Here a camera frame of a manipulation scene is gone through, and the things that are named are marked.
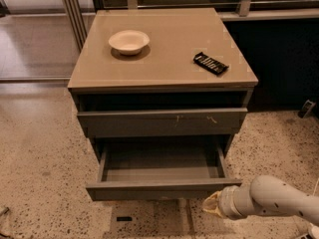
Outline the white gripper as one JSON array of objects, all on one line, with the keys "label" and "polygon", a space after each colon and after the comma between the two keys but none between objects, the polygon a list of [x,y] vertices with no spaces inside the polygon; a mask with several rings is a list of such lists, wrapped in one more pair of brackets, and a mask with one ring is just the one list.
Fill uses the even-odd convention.
[{"label": "white gripper", "polygon": [[253,211],[253,202],[248,186],[225,187],[221,193],[216,191],[202,202],[202,210],[206,213],[229,218],[243,219]]}]

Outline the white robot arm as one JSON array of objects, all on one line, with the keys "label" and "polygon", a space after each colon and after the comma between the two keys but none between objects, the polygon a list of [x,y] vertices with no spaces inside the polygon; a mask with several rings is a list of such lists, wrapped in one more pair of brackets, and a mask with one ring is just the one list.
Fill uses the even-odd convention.
[{"label": "white robot arm", "polygon": [[319,197],[304,193],[270,175],[255,177],[249,185],[227,186],[202,203],[202,210],[231,220],[248,216],[298,216],[319,225]]}]

